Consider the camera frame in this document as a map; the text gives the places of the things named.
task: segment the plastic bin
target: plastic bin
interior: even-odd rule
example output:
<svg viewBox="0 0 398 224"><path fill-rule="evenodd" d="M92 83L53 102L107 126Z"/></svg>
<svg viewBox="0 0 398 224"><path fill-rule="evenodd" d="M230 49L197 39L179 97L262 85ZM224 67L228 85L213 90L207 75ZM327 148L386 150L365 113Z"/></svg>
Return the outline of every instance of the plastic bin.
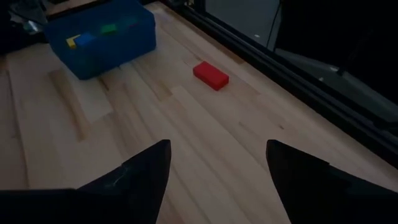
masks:
<svg viewBox="0 0 398 224"><path fill-rule="evenodd" d="M108 24L116 24L117 32L101 34ZM96 38L75 49L68 46L68 38L86 32ZM80 80L156 48L154 15L135 0L113 0L56 19L46 25L44 33L55 54Z"/></svg>

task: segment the blue bin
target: blue bin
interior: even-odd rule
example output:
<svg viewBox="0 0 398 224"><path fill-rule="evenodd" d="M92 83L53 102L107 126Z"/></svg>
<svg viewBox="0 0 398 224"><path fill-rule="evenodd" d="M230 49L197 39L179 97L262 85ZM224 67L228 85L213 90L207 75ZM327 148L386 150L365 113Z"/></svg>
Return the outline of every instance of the blue bin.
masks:
<svg viewBox="0 0 398 224"><path fill-rule="evenodd" d="M116 24L117 32L101 34L107 24ZM154 15L136 0L112 0L56 19L46 25L44 33L54 53L80 80L156 48ZM71 49L66 40L84 33L96 38Z"/></svg>

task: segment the yellow block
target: yellow block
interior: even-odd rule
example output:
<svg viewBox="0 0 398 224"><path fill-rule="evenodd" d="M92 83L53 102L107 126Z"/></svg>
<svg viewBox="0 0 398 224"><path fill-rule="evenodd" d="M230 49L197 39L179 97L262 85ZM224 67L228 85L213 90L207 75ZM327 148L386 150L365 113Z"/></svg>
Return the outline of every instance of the yellow block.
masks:
<svg viewBox="0 0 398 224"><path fill-rule="evenodd" d="M67 43L71 49L76 48L75 39L79 36L80 36L80 34L67 39Z"/></svg>

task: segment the red block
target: red block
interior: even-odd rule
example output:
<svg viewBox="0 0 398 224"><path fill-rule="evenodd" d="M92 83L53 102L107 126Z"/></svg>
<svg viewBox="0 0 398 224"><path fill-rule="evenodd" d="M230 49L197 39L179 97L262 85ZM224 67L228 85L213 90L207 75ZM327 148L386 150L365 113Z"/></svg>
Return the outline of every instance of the red block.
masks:
<svg viewBox="0 0 398 224"><path fill-rule="evenodd" d="M216 91L229 82L229 76L207 62L193 68L193 74Z"/></svg>

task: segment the black frame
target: black frame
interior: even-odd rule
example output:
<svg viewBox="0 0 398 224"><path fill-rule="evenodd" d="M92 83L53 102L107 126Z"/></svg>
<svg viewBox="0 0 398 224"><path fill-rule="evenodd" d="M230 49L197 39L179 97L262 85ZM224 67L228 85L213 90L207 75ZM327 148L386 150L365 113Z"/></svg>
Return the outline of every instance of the black frame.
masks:
<svg viewBox="0 0 398 224"><path fill-rule="evenodd" d="M398 168L398 140L381 128L394 126L319 82L309 73L233 29L205 11L205 0L193 8L162 3L250 63L264 75L303 101L328 121Z"/></svg>

